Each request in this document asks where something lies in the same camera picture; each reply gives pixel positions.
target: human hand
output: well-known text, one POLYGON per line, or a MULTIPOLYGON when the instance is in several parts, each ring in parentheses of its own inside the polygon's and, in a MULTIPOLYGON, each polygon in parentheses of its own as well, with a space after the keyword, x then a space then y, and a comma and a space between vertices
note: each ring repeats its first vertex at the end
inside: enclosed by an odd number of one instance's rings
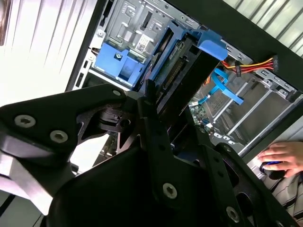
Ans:
POLYGON ((285 170, 285 177, 303 171, 303 142, 275 143, 258 155, 261 162, 279 161, 282 163, 265 165, 267 170, 285 170))

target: black metal bracket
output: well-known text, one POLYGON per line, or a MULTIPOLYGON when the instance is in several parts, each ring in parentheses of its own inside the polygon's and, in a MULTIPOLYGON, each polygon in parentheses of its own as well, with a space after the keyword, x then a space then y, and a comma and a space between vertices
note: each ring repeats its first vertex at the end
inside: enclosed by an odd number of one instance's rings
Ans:
POLYGON ((98 113, 125 101, 122 90, 101 85, 4 106, 0 149, 43 166, 64 165, 77 145, 107 132, 93 123, 98 113))

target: blue plastic tab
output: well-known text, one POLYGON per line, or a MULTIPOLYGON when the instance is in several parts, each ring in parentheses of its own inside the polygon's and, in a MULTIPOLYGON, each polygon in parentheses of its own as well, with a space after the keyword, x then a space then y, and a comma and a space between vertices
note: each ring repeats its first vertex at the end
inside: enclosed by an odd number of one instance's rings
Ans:
POLYGON ((193 30, 192 35, 199 39, 197 47, 211 56, 223 61, 228 56, 222 37, 212 30, 193 30))
POLYGON ((121 52, 109 44, 103 44, 95 66, 110 76, 120 77, 133 84, 140 75, 143 64, 129 57, 128 54, 128 50, 121 52))

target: yellow wire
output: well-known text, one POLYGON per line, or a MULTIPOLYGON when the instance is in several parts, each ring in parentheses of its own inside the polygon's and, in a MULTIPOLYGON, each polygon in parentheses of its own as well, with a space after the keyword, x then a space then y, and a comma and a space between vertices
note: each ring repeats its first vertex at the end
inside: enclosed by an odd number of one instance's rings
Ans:
MULTIPOLYGON (((270 58, 270 59, 268 59, 267 61, 262 62, 262 63, 252 64, 252 65, 240 65, 240 67, 252 67, 252 66, 263 65, 263 64, 265 64, 265 63, 270 62, 271 60, 273 60, 273 58, 270 58)), ((236 66, 228 66, 228 67, 226 67, 226 68, 227 68, 227 69, 233 69, 233 68, 235 68, 235 67, 236 67, 236 66)))

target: sticker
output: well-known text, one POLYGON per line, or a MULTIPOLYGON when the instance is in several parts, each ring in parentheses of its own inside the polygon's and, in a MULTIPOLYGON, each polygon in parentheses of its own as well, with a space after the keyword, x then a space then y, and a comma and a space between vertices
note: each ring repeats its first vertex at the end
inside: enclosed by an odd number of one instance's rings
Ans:
POLYGON ((151 40, 150 37, 143 34, 136 46, 136 50, 140 52, 144 52, 150 40, 151 40))

